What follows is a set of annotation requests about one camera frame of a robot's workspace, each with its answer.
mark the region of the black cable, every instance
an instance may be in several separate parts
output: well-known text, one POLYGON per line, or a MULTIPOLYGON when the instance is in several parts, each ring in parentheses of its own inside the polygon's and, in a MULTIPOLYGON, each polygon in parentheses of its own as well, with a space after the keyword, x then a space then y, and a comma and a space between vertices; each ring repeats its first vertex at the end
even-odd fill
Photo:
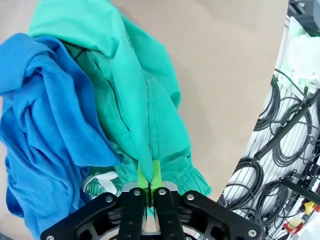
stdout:
POLYGON ((289 197, 289 190, 279 181, 272 181, 264 185, 262 193, 258 198, 255 207, 255 223, 261 227, 269 227, 274 221, 276 221, 279 213, 284 208, 286 201, 289 197), (278 189, 276 195, 275 205, 268 213, 262 213, 264 203, 266 199, 272 196, 272 193, 278 189))
POLYGON ((318 121, 320 121, 320 98, 316 101, 316 115, 318 117, 318 121))
POLYGON ((241 210, 249 210, 249 211, 253 211, 253 212, 256 211, 256 210, 254 210, 254 209, 251 208, 251 207, 242 207, 241 210))
POLYGON ((309 108, 318 100, 320 97, 320 91, 317 92, 302 105, 300 110, 289 120, 284 127, 281 127, 276 136, 274 136, 268 143, 266 143, 251 159, 253 162, 259 161, 263 158, 271 149, 277 145, 281 139, 299 122, 299 120, 305 115, 309 108))
MULTIPOLYGON (((273 121, 273 123, 275 124, 286 124, 288 121, 273 121)), ((297 124, 302 124, 302 125, 306 125, 310 128, 314 128, 316 129, 319 133, 320 133, 320 128, 319 127, 316 127, 312 124, 308 124, 306 122, 303 122, 303 121, 298 121, 297 124)), ((270 128, 270 132, 273 136, 275 136, 275 133, 273 133, 272 129, 270 128)), ((310 135, 310 138, 309 138, 309 142, 305 142, 305 147, 307 148, 309 144, 312 144, 313 145, 313 151, 312 152, 315 152, 315 149, 317 147, 317 143, 320 143, 320 139, 315 139, 313 136, 310 135)), ((314 161, 315 158, 317 158, 318 156, 320 156, 320 152, 311 156, 311 157, 308 157, 308 158, 305 158, 305 156, 299 156, 299 159, 302 159, 303 160, 303 163, 304 164, 307 164, 309 161, 314 161)))
POLYGON ((251 200, 253 205, 254 196, 257 194, 257 192, 261 188, 262 183, 264 181, 264 176, 265 176, 264 170, 258 162, 252 163, 249 159, 241 159, 238 165, 236 166, 233 174, 235 174, 237 171, 240 171, 241 169, 244 169, 244 168, 253 168, 255 171, 255 180, 252 186, 247 187, 240 183, 231 183, 231 184, 228 184, 226 187, 240 186, 247 189, 247 193, 242 197, 239 197, 235 201, 228 202, 228 203, 225 200, 224 194, 222 194, 217 201, 220 205, 225 206, 227 209, 230 209, 232 211, 242 208, 251 200))
MULTIPOLYGON (((282 120, 279 122, 289 122, 290 118, 300 110, 302 101, 298 99, 297 101, 299 101, 299 103, 293 104, 284 114, 282 120)), ((291 164, 293 164, 297 159, 299 159, 300 155, 302 155, 302 153, 306 150, 310 142, 310 137, 312 133, 312 117, 310 111, 307 110, 302 117, 304 117, 306 121, 307 135, 300 150, 292 156, 286 156, 281 150, 281 141, 279 141, 272 149, 273 161, 280 168, 288 167, 291 164)), ((277 131, 275 132, 276 136, 277 132, 280 131, 281 128, 284 128, 282 124, 280 125, 280 127, 277 128, 277 131)))
POLYGON ((241 211, 242 213, 245 214, 244 218, 248 218, 251 222, 254 222, 254 221, 255 221, 254 216, 253 216, 252 214, 250 214, 250 212, 246 212, 246 211, 244 211, 242 208, 239 208, 239 209, 237 209, 237 210, 239 210, 239 211, 241 211))
POLYGON ((264 111, 259 115, 258 120, 256 121, 255 127, 253 131, 258 132, 266 129, 272 122, 275 120, 278 115, 280 109, 280 89, 277 83, 275 76, 272 77, 271 80, 271 99, 264 109, 264 111))
POLYGON ((117 238, 119 237, 119 235, 114 235, 113 237, 111 237, 109 240, 117 240, 117 238))
POLYGON ((297 216, 297 215, 300 214, 300 213, 301 213, 301 212, 298 211, 298 212, 297 212, 296 214, 294 214, 294 215, 285 216, 285 210, 282 209, 282 214, 283 214, 283 216, 280 216, 280 215, 279 215, 279 216, 275 219, 275 221, 273 222, 274 228, 275 228, 275 229, 280 228, 281 225, 284 223, 285 220, 287 221, 287 223, 288 223, 289 225, 291 225, 290 222, 288 221, 288 218, 293 218, 293 217, 297 216), (279 226, 276 226, 276 221, 277 221, 279 218, 281 218, 282 221, 280 222, 279 226))
POLYGON ((295 89, 305 98, 305 99, 310 99, 312 98, 314 95, 312 95, 311 97, 307 96, 307 94, 305 92, 302 92, 300 90, 300 88, 290 79, 290 77, 288 77, 284 72, 280 71, 279 69, 274 69, 275 72, 283 75, 286 79, 288 79, 288 81, 295 87, 295 89))
POLYGON ((274 238, 271 237, 270 235, 268 235, 268 237, 271 238, 272 240, 278 240, 278 238, 280 237, 280 235, 283 234, 283 233, 284 233, 284 232, 281 232, 281 231, 280 231, 280 232, 278 232, 278 233, 275 235, 274 238))
MULTIPOLYGON (((299 98, 293 97, 293 96, 283 97, 283 98, 280 100, 280 102, 282 102, 282 101, 284 101, 284 100, 295 100, 295 101, 297 101, 298 103, 303 104, 303 102, 302 102, 299 98)), ((284 126, 285 124, 287 124, 288 122, 289 122, 289 120, 287 120, 287 121, 284 121, 284 120, 273 120, 273 121, 272 121, 273 124, 281 124, 281 125, 283 125, 283 126, 284 126)), ((272 136, 276 136, 276 134, 274 133, 274 131, 273 131, 273 129, 272 129, 272 124, 269 125, 269 130, 270 130, 270 133, 271 133, 272 136)))

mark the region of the bolt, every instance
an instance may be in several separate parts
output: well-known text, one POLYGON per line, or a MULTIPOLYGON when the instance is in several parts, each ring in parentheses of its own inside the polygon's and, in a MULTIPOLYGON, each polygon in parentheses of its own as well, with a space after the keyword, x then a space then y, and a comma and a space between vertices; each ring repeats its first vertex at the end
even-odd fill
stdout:
POLYGON ((251 230, 248 232, 248 234, 249 234, 250 237, 255 237, 255 236, 257 236, 257 231, 251 229, 251 230))
POLYGON ((188 195, 186 196, 186 199, 188 199, 189 201, 191 201, 191 200, 195 199, 195 196, 193 196, 192 194, 188 194, 188 195))
POLYGON ((139 191, 139 190, 134 190, 133 194, 134 194, 135 196, 139 196, 139 195, 140 195, 140 191, 139 191))
POLYGON ((166 190, 160 189, 160 190, 159 190, 159 194, 160 194, 160 195, 165 195, 165 194, 166 194, 166 190))
POLYGON ((113 200, 114 200, 114 199, 112 198, 112 196, 107 196, 107 197, 105 197, 105 201, 106 201, 107 203, 111 203, 113 200))

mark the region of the blue shirt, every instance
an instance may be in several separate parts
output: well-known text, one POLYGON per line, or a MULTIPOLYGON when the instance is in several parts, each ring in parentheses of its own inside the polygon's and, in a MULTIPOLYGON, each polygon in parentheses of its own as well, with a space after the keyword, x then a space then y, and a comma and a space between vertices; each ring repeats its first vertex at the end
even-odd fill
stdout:
POLYGON ((84 204, 88 166, 120 160, 99 125, 92 82, 59 40, 18 33, 1 44, 0 95, 6 203, 39 239, 84 204))

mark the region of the green shirt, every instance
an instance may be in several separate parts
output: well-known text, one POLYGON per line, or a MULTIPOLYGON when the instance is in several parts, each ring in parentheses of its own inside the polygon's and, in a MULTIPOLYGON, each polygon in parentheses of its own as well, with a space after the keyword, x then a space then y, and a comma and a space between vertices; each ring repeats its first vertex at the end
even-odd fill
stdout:
POLYGON ((100 125, 122 160, 115 167, 120 187, 137 180, 138 161, 150 181, 153 160, 160 160, 163 181, 176 183, 181 193, 210 194, 192 165, 177 111, 180 89, 162 44, 107 0, 42 0, 28 34, 63 41, 92 80, 100 125))

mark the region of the beige table surface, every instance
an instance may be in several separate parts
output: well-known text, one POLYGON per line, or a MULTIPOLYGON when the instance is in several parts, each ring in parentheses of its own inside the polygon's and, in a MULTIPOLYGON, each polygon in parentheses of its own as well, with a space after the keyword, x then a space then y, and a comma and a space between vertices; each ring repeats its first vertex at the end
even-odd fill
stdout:
MULTIPOLYGON (((36 0, 0 0, 0 42, 25 32, 36 0)), ((269 90, 287 0, 113 0, 162 42, 182 92, 193 160, 217 199, 240 157, 269 90)), ((5 148, 0 146, 0 232, 32 239, 6 208, 5 148)))

